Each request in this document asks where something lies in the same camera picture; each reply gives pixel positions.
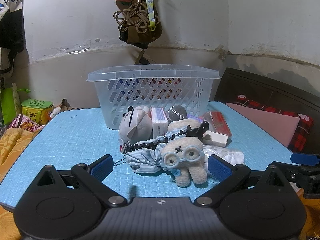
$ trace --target plush toy leg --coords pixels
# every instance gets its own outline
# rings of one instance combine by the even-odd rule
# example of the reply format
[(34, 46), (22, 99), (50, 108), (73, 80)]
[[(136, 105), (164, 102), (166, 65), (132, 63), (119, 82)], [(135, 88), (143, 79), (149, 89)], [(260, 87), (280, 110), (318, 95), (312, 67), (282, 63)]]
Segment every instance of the plush toy leg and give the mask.
[(204, 170), (201, 163), (195, 163), (188, 167), (188, 170), (195, 184), (202, 184), (207, 181), (207, 172)]
[(180, 168), (181, 175), (176, 176), (176, 183), (178, 187), (186, 187), (190, 184), (189, 172), (186, 167)]

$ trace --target red and black plaid fabric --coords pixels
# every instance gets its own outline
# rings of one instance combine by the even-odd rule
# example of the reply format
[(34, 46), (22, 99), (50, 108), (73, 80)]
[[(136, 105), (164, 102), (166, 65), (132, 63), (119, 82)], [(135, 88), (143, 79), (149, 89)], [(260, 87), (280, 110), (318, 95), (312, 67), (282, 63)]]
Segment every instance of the red and black plaid fabric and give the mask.
[(246, 98), (246, 96), (244, 95), (239, 95), (235, 104), (246, 106), (249, 108), (259, 109), (262, 111), (299, 117), (300, 121), (298, 122), (297, 128), (294, 132), (294, 135), (291, 139), (288, 149), (293, 152), (301, 152), (303, 150), (303, 147), (307, 141), (307, 137), (310, 133), (310, 129), (313, 126), (313, 119), (310, 116), (307, 116), (304, 114), (297, 114), (291, 111), (276, 109), (271, 106), (264, 106), (263, 104), (260, 104), (256, 101)]

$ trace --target translucent storage basket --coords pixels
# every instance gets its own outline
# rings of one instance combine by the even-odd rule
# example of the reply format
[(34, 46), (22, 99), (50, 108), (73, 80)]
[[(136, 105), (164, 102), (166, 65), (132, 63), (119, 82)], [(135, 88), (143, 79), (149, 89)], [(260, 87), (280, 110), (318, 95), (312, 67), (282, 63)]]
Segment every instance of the translucent storage basket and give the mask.
[(183, 106), (188, 114), (205, 112), (213, 80), (219, 71), (186, 65), (133, 65), (107, 67), (89, 73), (94, 82), (106, 125), (119, 129), (128, 107)]

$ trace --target dark wooden headboard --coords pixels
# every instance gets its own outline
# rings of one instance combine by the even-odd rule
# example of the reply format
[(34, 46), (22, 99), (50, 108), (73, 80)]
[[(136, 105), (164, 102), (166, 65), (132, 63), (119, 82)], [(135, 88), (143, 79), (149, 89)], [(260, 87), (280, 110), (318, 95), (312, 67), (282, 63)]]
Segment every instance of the dark wooden headboard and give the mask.
[(227, 68), (214, 100), (233, 103), (239, 94), (266, 106), (311, 116), (314, 119), (314, 125), (302, 152), (320, 153), (319, 97), (265, 76)]

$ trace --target yellow container with green lid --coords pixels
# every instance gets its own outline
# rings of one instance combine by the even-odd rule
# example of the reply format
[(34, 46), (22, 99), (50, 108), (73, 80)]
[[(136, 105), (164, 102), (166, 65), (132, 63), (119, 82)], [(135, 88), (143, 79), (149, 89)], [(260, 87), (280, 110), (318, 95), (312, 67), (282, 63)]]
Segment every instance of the yellow container with green lid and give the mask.
[(53, 102), (27, 99), (21, 103), (22, 113), (38, 124), (46, 124), (48, 114), (53, 110)]

